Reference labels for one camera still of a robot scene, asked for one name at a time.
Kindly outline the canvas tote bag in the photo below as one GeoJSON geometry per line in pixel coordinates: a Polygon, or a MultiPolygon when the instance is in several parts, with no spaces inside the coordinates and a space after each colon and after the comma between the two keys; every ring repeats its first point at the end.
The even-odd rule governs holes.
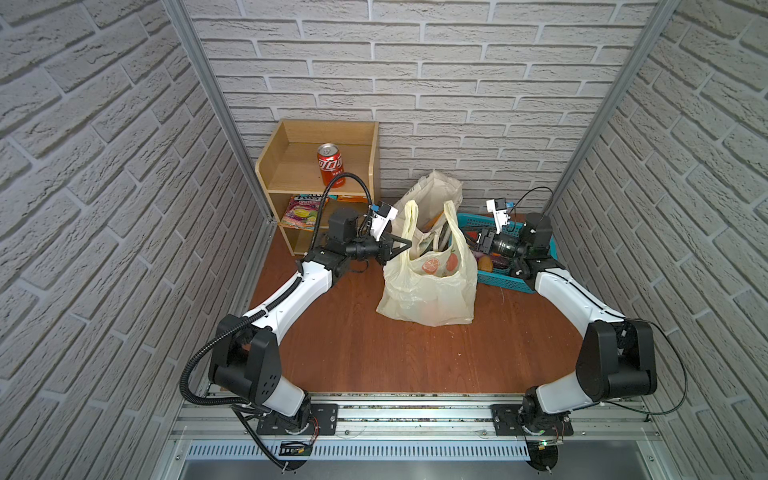
{"type": "Polygon", "coordinates": [[[413,200],[419,214],[416,220],[414,240],[422,242],[434,228],[440,230],[445,222],[443,205],[451,200],[456,209],[463,201],[463,183],[447,174],[433,170],[422,176],[395,204],[398,210],[392,222],[392,232],[402,236],[405,225],[405,205],[413,200]]]}

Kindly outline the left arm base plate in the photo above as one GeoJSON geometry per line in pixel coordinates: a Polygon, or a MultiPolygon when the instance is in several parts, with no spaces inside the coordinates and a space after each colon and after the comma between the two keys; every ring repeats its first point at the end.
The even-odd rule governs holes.
{"type": "Polygon", "coordinates": [[[338,420],[338,404],[315,403],[303,405],[294,416],[270,412],[259,419],[259,435],[333,436],[338,420]]]}

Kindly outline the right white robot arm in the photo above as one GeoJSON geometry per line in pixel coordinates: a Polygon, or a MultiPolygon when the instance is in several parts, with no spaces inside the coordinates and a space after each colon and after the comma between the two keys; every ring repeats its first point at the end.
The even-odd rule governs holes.
{"type": "Polygon", "coordinates": [[[574,410],[656,391],[651,325],[610,308],[575,280],[551,253],[547,216],[527,215],[515,233],[486,225],[462,231],[471,249],[506,259],[510,276],[546,298],[582,337],[573,372],[525,393],[517,422],[527,433],[562,433],[574,410]]]}

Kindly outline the thin cream plastic bag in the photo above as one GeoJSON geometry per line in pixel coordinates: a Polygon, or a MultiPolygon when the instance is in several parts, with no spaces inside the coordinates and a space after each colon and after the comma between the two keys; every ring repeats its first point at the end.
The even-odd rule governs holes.
{"type": "Polygon", "coordinates": [[[449,245],[443,251],[416,253],[418,214],[416,202],[408,201],[400,236],[411,245],[384,266],[385,285],[376,312],[429,327],[470,324],[474,319],[477,261],[459,228],[455,205],[451,200],[443,204],[449,233],[449,245]]]}

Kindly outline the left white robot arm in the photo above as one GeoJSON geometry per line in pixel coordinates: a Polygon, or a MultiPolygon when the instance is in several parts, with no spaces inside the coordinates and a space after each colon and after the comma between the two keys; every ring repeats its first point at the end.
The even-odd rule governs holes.
{"type": "Polygon", "coordinates": [[[411,247],[391,233],[398,211],[371,206],[365,215],[343,208],[331,214],[323,241],[298,262],[297,272],[258,307],[229,315],[209,350],[209,380],[234,394],[236,404],[274,412],[296,429],[308,423],[310,396],[282,374],[279,346],[299,317],[350,270],[354,261],[385,265],[411,247]]]}

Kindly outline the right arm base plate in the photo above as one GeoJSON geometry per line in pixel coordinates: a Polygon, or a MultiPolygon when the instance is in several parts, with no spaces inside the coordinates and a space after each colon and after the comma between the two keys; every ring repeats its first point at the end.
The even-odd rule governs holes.
{"type": "Polygon", "coordinates": [[[547,414],[538,407],[522,404],[494,404],[490,410],[495,433],[499,437],[567,437],[574,434],[570,417],[566,413],[547,414]]]}

